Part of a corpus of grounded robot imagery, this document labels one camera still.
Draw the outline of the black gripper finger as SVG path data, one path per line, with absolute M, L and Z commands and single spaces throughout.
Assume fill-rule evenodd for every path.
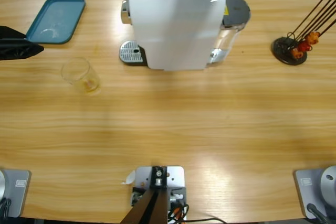
M 1 39 L 1 61 L 27 59 L 44 51 L 44 47 L 25 39 Z
M 26 35 L 7 26 L 0 26 L 0 39 L 25 39 Z

